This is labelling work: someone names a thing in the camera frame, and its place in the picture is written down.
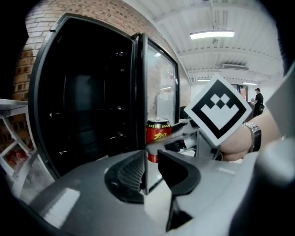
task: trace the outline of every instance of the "person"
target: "person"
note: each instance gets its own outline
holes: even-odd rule
[[[259,116],[262,114],[263,106],[263,95],[261,94],[260,88],[255,89],[256,97],[255,100],[252,98],[251,101],[255,103],[253,117]]]

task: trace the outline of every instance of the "metal watch band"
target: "metal watch band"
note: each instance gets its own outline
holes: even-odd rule
[[[252,144],[249,152],[257,152],[261,146],[261,129],[254,122],[245,122],[245,126],[247,126],[251,131]]]

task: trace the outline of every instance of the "refrigerator door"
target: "refrigerator door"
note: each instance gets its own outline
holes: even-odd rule
[[[179,120],[179,78],[177,62],[151,39],[147,39],[145,58],[147,118]]]
[[[137,38],[136,102],[137,140],[145,149],[145,125],[148,118],[165,117],[174,125],[179,120],[179,77],[177,62],[146,34]],[[162,176],[158,165],[146,158],[143,182],[148,194]]]

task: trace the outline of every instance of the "hand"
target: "hand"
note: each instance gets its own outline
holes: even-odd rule
[[[251,131],[245,125],[241,125],[229,136],[220,147],[223,158],[226,161],[235,161],[243,158],[251,148]]]

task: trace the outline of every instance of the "white shelf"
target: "white shelf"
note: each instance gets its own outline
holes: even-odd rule
[[[18,114],[25,114],[29,135],[34,145],[34,150],[31,151],[27,145],[23,142],[23,140],[17,135],[17,133],[13,130],[9,120],[7,117],[14,116]],[[34,163],[35,159],[38,157],[41,163],[42,162],[38,151],[35,146],[35,142],[33,140],[32,132],[30,129],[30,121],[29,121],[29,114],[28,114],[28,103],[26,101],[15,101],[15,100],[7,100],[7,99],[0,99],[0,119],[3,120],[7,130],[9,131],[12,139],[15,141],[9,145],[2,153],[0,153],[0,165],[7,173],[7,176],[12,180],[12,193],[19,198],[24,186],[25,179],[31,169],[32,164]],[[20,161],[15,168],[10,167],[10,165],[5,161],[4,156],[8,154],[16,145],[19,145],[25,152],[27,159],[22,162]]]

